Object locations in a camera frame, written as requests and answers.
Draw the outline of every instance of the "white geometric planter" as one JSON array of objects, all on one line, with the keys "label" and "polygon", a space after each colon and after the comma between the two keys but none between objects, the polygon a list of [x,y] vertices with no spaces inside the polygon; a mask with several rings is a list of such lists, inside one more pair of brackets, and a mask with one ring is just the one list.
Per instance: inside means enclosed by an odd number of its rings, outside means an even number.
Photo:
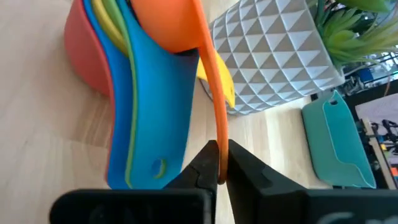
[{"label": "white geometric planter", "polygon": [[344,82],[305,0],[243,0],[210,30],[234,80],[236,106],[228,108],[230,114],[255,113]]}]

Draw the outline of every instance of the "orange measuring cup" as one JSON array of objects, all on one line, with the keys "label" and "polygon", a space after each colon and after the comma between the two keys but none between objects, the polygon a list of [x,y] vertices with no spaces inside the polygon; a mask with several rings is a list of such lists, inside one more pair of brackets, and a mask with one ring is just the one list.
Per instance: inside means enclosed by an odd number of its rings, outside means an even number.
[{"label": "orange measuring cup", "polygon": [[228,168],[228,120],[215,50],[200,0],[131,0],[145,32],[163,49],[179,53],[198,49],[210,90],[220,149],[218,183],[226,180]]}]

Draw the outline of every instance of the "white pot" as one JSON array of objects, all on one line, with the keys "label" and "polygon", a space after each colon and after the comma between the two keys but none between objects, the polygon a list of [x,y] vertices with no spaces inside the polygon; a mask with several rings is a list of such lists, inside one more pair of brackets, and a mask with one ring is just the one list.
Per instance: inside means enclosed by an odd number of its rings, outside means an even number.
[{"label": "white pot", "polygon": [[262,111],[345,80],[304,0],[242,0],[213,21],[210,30],[234,80],[236,106],[228,108],[230,114]]}]

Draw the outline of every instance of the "black object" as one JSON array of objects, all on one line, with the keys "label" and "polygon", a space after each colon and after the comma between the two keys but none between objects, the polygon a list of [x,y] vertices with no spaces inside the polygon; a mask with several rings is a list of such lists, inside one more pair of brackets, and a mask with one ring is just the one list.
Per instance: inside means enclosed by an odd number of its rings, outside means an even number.
[{"label": "black object", "polygon": [[[50,211],[62,223],[214,223],[218,148],[210,141],[163,190],[77,190]],[[227,187],[237,224],[398,223],[391,190],[307,190],[229,140]]]}]

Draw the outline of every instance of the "wooden countertop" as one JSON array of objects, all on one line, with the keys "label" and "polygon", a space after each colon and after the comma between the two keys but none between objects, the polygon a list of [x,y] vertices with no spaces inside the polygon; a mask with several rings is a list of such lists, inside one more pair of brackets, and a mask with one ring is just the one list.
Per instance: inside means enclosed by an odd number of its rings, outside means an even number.
[{"label": "wooden countertop", "polygon": [[[235,0],[205,0],[214,19]],[[69,0],[0,1],[0,223],[47,223],[52,202],[103,180],[111,133],[108,100],[74,73],[63,49]],[[312,169],[300,109],[304,98],[229,117],[230,138],[292,180],[328,187]],[[212,103],[195,87],[188,164],[216,134]],[[233,223],[226,186],[217,223]]]}]

